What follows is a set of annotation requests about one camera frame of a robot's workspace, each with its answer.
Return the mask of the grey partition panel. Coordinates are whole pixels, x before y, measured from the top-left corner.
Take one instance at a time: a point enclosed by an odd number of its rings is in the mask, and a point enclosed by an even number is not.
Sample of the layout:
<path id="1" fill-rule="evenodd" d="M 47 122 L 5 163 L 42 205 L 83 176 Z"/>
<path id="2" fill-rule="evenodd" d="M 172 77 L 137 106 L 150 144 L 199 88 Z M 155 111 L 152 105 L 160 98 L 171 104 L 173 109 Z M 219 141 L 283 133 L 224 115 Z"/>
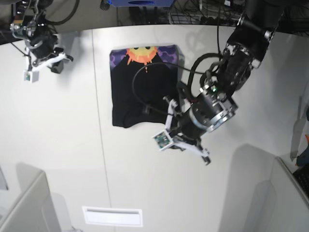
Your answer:
<path id="1" fill-rule="evenodd" d="M 46 174 L 38 171 L 0 220 L 2 232 L 60 232 Z"/>
<path id="2" fill-rule="evenodd" d="M 259 193 L 254 232 L 309 230 L 309 199 L 282 159 L 275 159 Z"/>

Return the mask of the black keyboard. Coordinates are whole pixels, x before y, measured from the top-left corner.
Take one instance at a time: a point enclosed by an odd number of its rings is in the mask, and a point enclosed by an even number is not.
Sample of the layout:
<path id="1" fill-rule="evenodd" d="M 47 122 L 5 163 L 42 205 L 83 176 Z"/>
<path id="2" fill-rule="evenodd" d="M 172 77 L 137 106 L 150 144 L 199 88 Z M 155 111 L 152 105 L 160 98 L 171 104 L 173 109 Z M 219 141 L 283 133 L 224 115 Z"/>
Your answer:
<path id="1" fill-rule="evenodd" d="M 309 196 L 309 166 L 300 167 L 293 173 L 293 176 L 301 186 L 302 190 Z"/>

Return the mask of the grey partition panel left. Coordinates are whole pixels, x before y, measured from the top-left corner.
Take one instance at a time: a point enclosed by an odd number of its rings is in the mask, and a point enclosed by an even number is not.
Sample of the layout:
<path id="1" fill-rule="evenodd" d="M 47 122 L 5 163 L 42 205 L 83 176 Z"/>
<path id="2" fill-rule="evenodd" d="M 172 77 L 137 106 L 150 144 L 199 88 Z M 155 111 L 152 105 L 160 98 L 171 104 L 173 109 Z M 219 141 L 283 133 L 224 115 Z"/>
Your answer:
<path id="1" fill-rule="evenodd" d="M 2 232 L 60 232 L 46 174 L 38 171 L 0 220 Z"/>

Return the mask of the black power strip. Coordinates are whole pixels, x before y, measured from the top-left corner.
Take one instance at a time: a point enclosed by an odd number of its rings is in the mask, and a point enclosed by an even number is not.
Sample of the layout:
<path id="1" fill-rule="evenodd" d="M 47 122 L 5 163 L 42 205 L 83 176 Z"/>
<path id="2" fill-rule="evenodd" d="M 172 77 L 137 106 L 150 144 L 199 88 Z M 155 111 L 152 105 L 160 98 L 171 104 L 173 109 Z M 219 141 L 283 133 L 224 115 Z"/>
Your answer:
<path id="1" fill-rule="evenodd" d="M 228 26 L 228 27 L 235 27 L 239 21 L 239 18 L 217 18 L 217 17 L 205 17 L 202 16 L 200 18 L 199 24 L 200 25 L 220 25 L 220 26 Z"/>

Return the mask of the white table label plate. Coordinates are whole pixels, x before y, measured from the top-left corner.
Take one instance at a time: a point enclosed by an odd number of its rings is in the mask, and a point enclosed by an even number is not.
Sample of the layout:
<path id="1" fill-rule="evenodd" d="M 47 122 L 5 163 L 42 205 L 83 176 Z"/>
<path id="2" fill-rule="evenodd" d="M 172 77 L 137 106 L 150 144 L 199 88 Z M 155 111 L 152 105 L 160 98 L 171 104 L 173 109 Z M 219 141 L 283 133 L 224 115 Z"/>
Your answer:
<path id="1" fill-rule="evenodd" d="M 141 209 L 82 207 L 84 220 L 89 225 L 143 227 Z"/>

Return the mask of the black T-shirt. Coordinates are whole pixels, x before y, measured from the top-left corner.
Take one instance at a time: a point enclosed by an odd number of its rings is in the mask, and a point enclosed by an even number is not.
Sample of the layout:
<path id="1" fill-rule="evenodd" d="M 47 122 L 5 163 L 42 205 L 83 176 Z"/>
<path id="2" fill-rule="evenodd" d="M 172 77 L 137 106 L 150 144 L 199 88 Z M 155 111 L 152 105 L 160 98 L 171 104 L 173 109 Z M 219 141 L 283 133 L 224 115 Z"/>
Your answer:
<path id="1" fill-rule="evenodd" d="M 175 45 L 111 51 L 113 126 L 130 128 L 142 122 L 164 124 L 169 105 L 163 98 L 179 100 L 178 62 Z"/>

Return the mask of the grey partition panel right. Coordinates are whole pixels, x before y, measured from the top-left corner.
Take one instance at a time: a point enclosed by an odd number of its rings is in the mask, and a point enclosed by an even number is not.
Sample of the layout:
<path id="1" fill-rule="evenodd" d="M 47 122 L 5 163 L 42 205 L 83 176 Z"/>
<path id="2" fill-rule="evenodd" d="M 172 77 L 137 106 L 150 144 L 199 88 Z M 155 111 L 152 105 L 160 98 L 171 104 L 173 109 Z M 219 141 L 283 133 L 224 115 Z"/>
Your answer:
<path id="1" fill-rule="evenodd" d="M 282 159 L 275 159 L 259 193 L 254 232 L 309 230 L 309 199 Z"/>

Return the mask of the blue box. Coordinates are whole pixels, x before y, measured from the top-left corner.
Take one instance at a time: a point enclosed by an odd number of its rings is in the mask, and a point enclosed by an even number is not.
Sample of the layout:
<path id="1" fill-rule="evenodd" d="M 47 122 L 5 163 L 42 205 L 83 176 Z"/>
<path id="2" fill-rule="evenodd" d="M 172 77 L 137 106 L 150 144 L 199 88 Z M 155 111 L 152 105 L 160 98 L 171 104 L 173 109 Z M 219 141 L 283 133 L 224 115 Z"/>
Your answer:
<path id="1" fill-rule="evenodd" d="M 174 0 L 108 0 L 114 7 L 170 7 Z"/>

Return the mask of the orange and teal tool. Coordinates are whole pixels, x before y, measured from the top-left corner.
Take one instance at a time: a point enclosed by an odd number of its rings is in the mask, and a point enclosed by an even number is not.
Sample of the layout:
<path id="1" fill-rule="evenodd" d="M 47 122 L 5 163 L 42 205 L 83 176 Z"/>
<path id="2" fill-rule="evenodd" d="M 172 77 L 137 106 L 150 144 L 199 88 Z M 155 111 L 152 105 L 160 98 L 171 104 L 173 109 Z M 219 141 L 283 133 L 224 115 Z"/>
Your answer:
<path id="1" fill-rule="evenodd" d="M 307 147 L 296 159 L 295 165 L 298 167 L 303 167 L 309 163 L 309 136 L 306 134 L 305 137 L 307 140 Z"/>

